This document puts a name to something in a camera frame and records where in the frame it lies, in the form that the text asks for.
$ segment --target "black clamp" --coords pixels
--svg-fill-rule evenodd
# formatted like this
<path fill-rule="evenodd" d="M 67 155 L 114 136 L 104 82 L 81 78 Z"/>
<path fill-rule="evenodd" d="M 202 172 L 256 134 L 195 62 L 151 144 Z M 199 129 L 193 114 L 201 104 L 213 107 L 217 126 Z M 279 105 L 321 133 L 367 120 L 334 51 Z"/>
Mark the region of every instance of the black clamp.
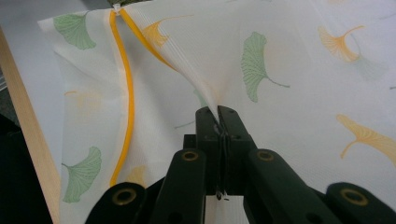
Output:
<path fill-rule="evenodd" d="M 274 151 L 257 149 L 236 111 L 196 112 L 166 177 L 147 189 L 121 183 L 92 209 L 87 223 L 202 224 L 205 196 L 244 196 L 249 223 L 396 223 L 396 214 L 366 189 L 336 183 L 309 188 Z"/>

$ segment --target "round hole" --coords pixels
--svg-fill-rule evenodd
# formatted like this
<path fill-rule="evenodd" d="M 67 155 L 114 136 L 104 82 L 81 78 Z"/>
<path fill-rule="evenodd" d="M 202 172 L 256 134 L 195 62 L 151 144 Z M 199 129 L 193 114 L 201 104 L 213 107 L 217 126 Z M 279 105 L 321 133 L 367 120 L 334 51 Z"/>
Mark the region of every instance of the round hole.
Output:
<path fill-rule="evenodd" d="M 168 223 L 177 224 L 183 220 L 183 216 L 180 213 L 174 212 L 169 214 Z"/>
<path fill-rule="evenodd" d="M 274 155 L 267 151 L 259 151 L 257 153 L 257 156 L 262 161 L 273 161 L 274 160 Z"/>
<path fill-rule="evenodd" d="M 125 205 L 131 203 L 136 198 L 136 191 L 134 189 L 119 189 L 113 194 L 113 203 L 116 205 Z"/>
<path fill-rule="evenodd" d="M 195 161 L 198 159 L 198 153 L 193 152 L 193 151 L 187 151 L 187 152 L 183 153 L 183 155 L 181 157 L 185 161 Z"/>
<path fill-rule="evenodd" d="M 369 203 L 366 196 L 354 189 L 341 189 L 341 195 L 348 202 L 358 206 L 365 206 Z"/>
<path fill-rule="evenodd" d="M 321 217 L 318 216 L 317 214 L 308 213 L 308 214 L 306 214 L 305 217 L 306 217 L 306 219 L 308 219 L 308 221 L 311 222 L 311 223 L 315 223 L 315 224 L 323 223 L 323 220 L 322 220 Z"/>

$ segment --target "white fabric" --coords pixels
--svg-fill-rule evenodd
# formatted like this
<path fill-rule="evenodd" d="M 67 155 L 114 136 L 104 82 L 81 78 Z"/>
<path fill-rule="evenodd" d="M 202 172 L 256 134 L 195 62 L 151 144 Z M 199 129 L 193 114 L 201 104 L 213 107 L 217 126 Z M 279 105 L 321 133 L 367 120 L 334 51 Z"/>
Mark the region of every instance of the white fabric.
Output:
<path fill-rule="evenodd" d="M 120 182 L 136 167 L 145 167 L 147 186 L 165 175 L 183 134 L 194 133 L 194 112 L 201 107 L 196 89 L 213 112 L 217 105 L 235 109 L 256 145 L 278 152 L 308 186 L 324 192 L 331 183 L 350 182 L 396 209 L 395 145 L 384 152 L 360 141 L 340 158 L 356 139 L 343 118 L 390 142 L 396 139 L 394 1 L 162 0 L 124 9 L 141 30 L 166 19 L 158 27 L 167 39 L 161 46 L 151 44 L 178 72 L 144 49 L 118 18 L 134 77 L 136 113 Z M 63 163 L 77 164 L 90 147 L 102 153 L 100 172 L 80 201 L 61 202 L 63 223 L 84 222 L 108 188 L 123 143 L 127 93 L 108 24 L 110 10 L 86 16 L 96 43 L 92 49 L 68 44 L 53 19 L 40 22 L 64 72 Z M 360 26 L 346 35 L 353 52 L 349 58 L 332 54 L 323 43 L 324 30 L 342 36 Z M 255 99 L 244 82 L 244 53 L 249 41 L 262 36 L 268 77 L 260 81 Z M 61 197 L 68 178 L 64 167 Z M 208 198 L 206 223 L 248 223 L 241 202 Z"/>

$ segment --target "green ginkgo leaf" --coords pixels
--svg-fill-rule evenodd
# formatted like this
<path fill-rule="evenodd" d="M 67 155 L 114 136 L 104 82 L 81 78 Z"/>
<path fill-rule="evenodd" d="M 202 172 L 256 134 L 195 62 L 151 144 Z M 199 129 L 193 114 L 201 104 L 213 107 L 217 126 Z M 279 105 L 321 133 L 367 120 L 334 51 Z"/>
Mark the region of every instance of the green ginkgo leaf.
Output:
<path fill-rule="evenodd" d="M 363 55 L 359 55 L 359 58 L 353 63 L 366 80 L 380 79 L 388 71 L 388 67 L 386 65 L 370 61 L 363 57 Z"/>
<path fill-rule="evenodd" d="M 101 164 L 101 152 L 97 147 L 90 147 L 88 157 L 80 163 L 74 166 L 63 164 L 69 173 L 69 182 L 64 195 L 65 203 L 79 202 L 79 197 L 91 187 L 93 180 L 99 174 Z"/>
<path fill-rule="evenodd" d="M 66 14 L 53 18 L 55 29 L 67 43 L 76 46 L 78 49 L 93 49 L 96 46 L 87 32 L 85 24 L 87 13 L 82 16 Z"/>
<path fill-rule="evenodd" d="M 201 103 L 201 108 L 207 106 L 206 100 L 202 97 L 201 93 L 198 90 L 194 90 L 194 94 L 198 97 L 199 102 Z"/>
<path fill-rule="evenodd" d="M 278 86 L 290 87 L 274 82 L 268 77 L 264 64 L 264 46 L 266 43 L 267 39 L 265 36 L 257 32 L 253 32 L 244 42 L 241 66 L 244 73 L 247 96 L 255 103 L 258 102 L 257 88 L 263 78 L 267 78 Z"/>

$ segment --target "metal screw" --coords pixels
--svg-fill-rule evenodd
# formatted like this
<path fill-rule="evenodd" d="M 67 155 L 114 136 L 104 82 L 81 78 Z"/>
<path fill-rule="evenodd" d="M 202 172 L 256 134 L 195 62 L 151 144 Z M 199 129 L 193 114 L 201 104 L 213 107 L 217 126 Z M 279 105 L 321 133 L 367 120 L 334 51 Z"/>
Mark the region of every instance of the metal screw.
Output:
<path fill-rule="evenodd" d="M 194 151 L 187 151 L 181 156 L 184 161 L 195 161 L 198 159 L 198 153 Z"/>
<path fill-rule="evenodd" d="M 113 203 L 116 205 L 125 205 L 131 203 L 136 198 L 136 191 L 134 189 L 119 189 L 113 194 Z"/>
<path fill-rule="evenodd" d="M 365 206 L 369 203 L 366 196 L 354 189 L 341 189 L 341 196 L 343 196 L 343 198 L 349 203 L 353 203 L 358 206 Z"/>
<path fill-rule="evenodd" d="M 258 151 L 257 157 L 262 161 L 273 161 L 274 155 L 267 151 Z"/>

